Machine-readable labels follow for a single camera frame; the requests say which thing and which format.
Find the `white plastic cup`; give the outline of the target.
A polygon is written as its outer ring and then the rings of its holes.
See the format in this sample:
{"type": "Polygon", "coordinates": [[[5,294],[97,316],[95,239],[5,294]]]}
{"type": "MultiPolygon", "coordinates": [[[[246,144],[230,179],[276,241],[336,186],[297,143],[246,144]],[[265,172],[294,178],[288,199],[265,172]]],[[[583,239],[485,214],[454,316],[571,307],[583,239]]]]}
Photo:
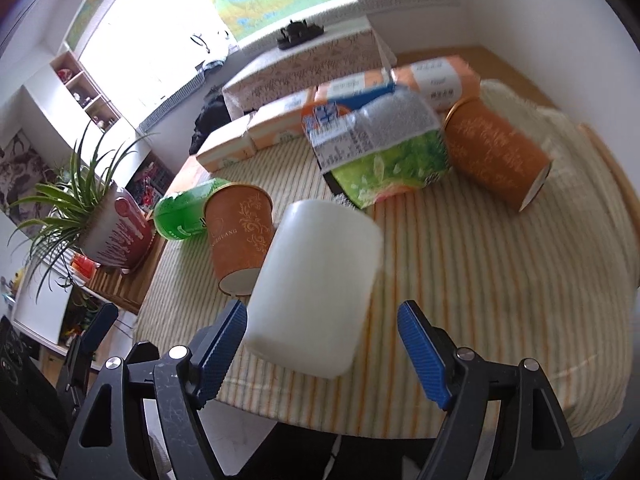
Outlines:
{"type": "Polygon", "coordinates": [[[329,200],[288,205],[250,296],[245,348],[294,372],[345,374],[382,251],[383,232],[362,211],[329,200]]]}

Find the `orange paper cup left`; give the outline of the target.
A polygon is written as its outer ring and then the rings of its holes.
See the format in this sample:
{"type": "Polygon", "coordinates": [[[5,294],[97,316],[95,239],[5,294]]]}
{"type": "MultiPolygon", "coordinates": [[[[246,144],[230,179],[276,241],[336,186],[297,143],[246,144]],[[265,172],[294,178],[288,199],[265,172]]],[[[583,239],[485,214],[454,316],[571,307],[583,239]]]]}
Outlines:
{"type": "Polygon", "coordinates": [[[272,200],[262,188],[228,183],[204,207],[214,275],[229,296],[250,296],[273,239],[272,200]]]}

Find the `orange paper cup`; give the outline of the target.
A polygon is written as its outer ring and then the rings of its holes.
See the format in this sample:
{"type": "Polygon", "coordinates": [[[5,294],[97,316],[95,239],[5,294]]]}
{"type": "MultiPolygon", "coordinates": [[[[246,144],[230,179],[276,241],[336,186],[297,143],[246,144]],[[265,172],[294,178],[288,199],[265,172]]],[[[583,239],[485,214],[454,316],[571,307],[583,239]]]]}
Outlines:
{"type": "Polygon", "coordinates": [[[204,207],[214,275],[229,296],[250,296],[273,239],[272,200],[262,188],[228,183],[204,207]]]}
{"type": "Polygon", "coordinates": [[[454,169],[517,212],[535,199],[550,174],[552,159],[479,98],[454,104],[444,133],[454,169]]]}

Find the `orange paper cup right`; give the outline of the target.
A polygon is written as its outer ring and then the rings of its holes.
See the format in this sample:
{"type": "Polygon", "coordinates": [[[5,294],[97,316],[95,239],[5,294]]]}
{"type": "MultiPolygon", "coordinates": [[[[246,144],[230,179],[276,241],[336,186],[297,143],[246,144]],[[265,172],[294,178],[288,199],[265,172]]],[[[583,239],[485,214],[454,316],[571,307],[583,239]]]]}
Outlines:
{"type": "Polygon", "coordinates": [[[550,174],[552,159],[479,98],[454,104],[444,133],[454,169],[517,212],[535,199],[550,174]]]}

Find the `red white plant pot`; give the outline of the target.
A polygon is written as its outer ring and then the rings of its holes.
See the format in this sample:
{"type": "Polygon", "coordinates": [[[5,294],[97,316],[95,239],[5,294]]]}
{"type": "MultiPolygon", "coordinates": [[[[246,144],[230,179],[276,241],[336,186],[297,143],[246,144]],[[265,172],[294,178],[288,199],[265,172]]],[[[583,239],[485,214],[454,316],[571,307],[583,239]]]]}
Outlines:
{"type": "Polygon", "coordinates": [[[82,253],[106,268],[134,270],[148,253],[154,230],[126,188],[112,182],[78,240],[82,253]]]}

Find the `green spider plant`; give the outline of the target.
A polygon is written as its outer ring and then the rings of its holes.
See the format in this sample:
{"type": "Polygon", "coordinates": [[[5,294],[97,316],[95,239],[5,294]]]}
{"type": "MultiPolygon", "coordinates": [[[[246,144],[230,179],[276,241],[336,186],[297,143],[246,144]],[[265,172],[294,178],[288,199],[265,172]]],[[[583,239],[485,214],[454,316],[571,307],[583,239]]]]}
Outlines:
{"type": "Polygon", "coordinates": [[[13,230],[14,233],[24,232],[32,226],[38,229],[28,238],[25,261],[34,268],[43,267],[39,287],[51,283],[51,273],[58,264],[64,269],[58,284],[63,288],[73,284],[66,254],[80,248],[80,242],[89,232],[90,222],[115,186],[116,170],[148,138],[146,133],[137,134],[132,142],[104,151],[102,143],[106,134],[101,133],[90,159],[84,162],[82,152],[88,133],[84,130],[74,143],[68,163],[56,174],[54,181],[36,184],[34,194],[13,202],[15,206],[39,204],[50,207],[46,216],[22,220],[13,230]]]}

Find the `green plastic bottle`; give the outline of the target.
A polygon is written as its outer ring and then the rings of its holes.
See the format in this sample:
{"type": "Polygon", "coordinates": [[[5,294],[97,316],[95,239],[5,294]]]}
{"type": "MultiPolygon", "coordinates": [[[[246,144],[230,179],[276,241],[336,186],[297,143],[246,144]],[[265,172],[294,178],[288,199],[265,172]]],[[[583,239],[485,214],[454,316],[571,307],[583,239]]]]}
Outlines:
{"type": "Polygon", "coordinates": [[[179,193],[167,193],[156,205],[153,220],[157,233],[166,240],[186,240],[206,230],[206,202],[220,188],[230,184],[213,178],[179,193]]]}

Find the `white pink shelf unit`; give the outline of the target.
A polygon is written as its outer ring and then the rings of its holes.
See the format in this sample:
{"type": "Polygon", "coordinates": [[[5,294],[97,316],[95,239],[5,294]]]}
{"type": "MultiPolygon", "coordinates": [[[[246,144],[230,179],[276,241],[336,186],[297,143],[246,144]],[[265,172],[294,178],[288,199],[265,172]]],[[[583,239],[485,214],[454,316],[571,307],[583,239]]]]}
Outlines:
{"type": "Polygon", "coordinates": [[[99,174],[118,148],[131,148],[113,178],[146,212],[174,177],[152,152],[151,141],[119,113],[70,51],[1,77],[1,145],[16,134],[54,170],[67,164],[78,146],[85,165],[93,156],[102,159],[99,174]]]}

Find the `tissue pack far left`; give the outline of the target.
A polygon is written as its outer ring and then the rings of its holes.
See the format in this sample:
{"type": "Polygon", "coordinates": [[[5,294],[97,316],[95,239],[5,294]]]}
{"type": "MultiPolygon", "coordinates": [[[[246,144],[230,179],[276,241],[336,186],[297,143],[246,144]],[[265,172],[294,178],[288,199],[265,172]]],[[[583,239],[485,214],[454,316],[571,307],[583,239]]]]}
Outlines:
{"type": "Polygon", "coordinates": [[[252,118],[245,115],[213,131],[195,155],[198,163],[215,172],[253,157],[257,148],[247,132],[252,118]]]}

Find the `green snack bag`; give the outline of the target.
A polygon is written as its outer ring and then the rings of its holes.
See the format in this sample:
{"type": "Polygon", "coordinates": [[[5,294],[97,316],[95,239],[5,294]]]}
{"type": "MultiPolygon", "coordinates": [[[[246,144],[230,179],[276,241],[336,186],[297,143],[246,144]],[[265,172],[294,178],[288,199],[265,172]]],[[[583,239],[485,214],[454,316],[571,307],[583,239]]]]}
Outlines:
{"type": "Polygon", "coordinates": [[[450,169],[438,115],[406,87],[305,136],[332,194],[358,209],[425,188],[450,169]]]}

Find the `black bag on floor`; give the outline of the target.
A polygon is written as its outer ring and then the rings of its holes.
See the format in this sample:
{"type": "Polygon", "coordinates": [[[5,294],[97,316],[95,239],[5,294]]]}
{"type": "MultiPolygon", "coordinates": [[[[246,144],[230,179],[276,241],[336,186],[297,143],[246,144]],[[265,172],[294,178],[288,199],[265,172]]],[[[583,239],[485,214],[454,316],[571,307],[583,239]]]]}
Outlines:
{"type": "Polygon", "coordinates": [[[213,131],[229,122],[231,122],[231,118],[224,97],[221,94],[208,96],[194,122],[189,154],[195,155],[213,131]]]}

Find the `tissue pack far right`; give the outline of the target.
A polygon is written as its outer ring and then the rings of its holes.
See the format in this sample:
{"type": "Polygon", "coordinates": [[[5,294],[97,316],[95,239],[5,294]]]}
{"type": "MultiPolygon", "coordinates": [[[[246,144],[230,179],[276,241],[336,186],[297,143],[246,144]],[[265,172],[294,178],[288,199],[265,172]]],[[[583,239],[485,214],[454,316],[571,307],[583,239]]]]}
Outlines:
{"type": "Polygon", "coordinates": [[[395,67],[390,74],[395,84],[420,93],[439,113],[460,100],[480,96],[480,76],[457,55],[395,67]]]}

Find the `blue cloth on sill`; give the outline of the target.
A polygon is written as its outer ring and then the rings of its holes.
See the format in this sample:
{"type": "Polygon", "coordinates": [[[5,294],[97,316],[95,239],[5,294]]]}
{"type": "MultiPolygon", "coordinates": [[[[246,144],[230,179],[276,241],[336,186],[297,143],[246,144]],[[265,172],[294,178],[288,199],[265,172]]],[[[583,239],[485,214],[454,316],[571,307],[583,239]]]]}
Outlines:
{"type": "Polygon", "coordinates": [[[223,74],[225,77],[231,77],[240,69],[234,58],[226,58],[225,60],[205,60],[196,66],[199,73],[205,77],[223,74]]]}

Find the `orange blue snack bag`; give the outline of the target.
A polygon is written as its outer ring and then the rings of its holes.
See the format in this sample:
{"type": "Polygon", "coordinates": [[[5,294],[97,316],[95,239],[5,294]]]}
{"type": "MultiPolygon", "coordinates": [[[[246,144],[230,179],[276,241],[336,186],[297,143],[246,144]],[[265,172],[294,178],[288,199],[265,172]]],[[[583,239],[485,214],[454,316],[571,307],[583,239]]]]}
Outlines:
{"type": "Polygon", "coordinates": [[[337,117],[359,110],[381,96],[393,93],[394,90],[395,84],[389,82],[388,84],[382,84],[382,86],[367,88],[363,92],[350,94],[349,96],[314,99],[302,108],[300,125],[302,126],[303,134],[308,134],[314,129],[324,127],[337,117]]]}

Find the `lace covered low table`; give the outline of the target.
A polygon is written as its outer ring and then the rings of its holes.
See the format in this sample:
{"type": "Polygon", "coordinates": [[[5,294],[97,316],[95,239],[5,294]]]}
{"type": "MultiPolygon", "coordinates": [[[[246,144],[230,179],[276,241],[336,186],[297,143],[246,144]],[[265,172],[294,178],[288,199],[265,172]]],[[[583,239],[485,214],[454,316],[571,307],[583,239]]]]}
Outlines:
{"type": "Polygon", "coordinates": [[[227,82],[222,96],[236,119],[295,92],[396,63],[396,55],[369,20],[354,18],[328,26],[322,36],[299,47],[258,55],[227,82]]]}

